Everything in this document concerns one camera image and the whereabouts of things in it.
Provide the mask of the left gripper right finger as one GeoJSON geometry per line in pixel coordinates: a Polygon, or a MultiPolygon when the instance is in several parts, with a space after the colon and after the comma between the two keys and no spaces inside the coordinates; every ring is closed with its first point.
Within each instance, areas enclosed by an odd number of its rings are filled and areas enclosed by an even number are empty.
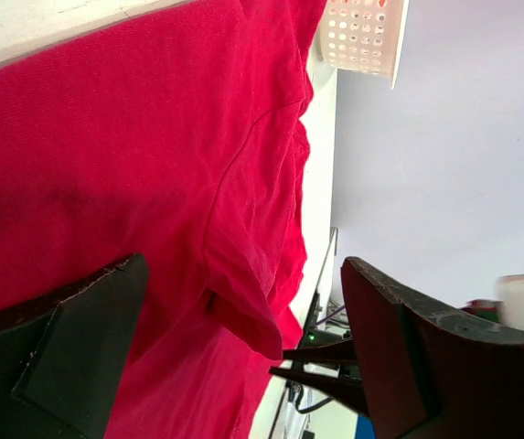
{"type": "Polygon", "coordinates": [[[347,258],[359,378],[340,401],[379,438],[524,438],[524,330],[473,316],[347,258]]]}

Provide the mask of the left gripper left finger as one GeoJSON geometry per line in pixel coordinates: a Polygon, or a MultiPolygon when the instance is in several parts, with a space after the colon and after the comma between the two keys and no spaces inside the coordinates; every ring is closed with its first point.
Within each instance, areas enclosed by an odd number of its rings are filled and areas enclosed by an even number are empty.
{"type": "Polygon", "coordinates": [[[0,438],[102,438],[144,301],[141,254],[0,311],[0,438]]]}

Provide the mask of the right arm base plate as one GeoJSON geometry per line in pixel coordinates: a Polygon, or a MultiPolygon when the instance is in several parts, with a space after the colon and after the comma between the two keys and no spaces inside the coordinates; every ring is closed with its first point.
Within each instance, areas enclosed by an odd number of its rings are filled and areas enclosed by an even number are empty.
{"type": "MultiPolygon", "coordinates": [[[[341,339],[340,335],[329,333],[326,330],[328,320],[332,319],[335,312],[341,307],[341,305],[335,305],[332,310],[329,309],[334,261],[337,254],[337,240],[338,228],[332,227],[330,229],[326,255],[322,262],[314,294],[303,324],[303,336],[298,343],[299,348],[319,347],[341,339]]],[[[296,412],[301,415],[315,412],[333,401],[332,398],[325,397],[321,401],[315,402],[311,388],[291,380],[286,382],[286,389],[288,390],[287,400],[294,406],[296,412]]]]}

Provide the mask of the red t shirt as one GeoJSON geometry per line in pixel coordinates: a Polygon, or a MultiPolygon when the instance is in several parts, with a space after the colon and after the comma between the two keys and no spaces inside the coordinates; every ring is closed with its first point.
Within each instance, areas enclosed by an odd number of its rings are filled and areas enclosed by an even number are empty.
{"type": "Polygon", "coordinates": [[[301,329],[322,1],[194,1],[0,69],[0,310],[131,253],[110,438],[245,438],[301,329]]]}

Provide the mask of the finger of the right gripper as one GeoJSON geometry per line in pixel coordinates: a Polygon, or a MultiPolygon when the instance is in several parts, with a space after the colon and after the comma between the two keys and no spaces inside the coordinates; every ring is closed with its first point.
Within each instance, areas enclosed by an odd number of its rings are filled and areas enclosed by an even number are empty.
{"type": "Polygon", "coordinates": [[[323,346],[287,349],[283,352],[283,359],[315,364],[358,364],[352,340],[340,340],[323,346]]]}
{"type": "Polygon", "coordinates": [[[270,367],[269,373],[320,391],[351,411],[370,417],[362,380],[335,378],[279,367],[270,367]]]}

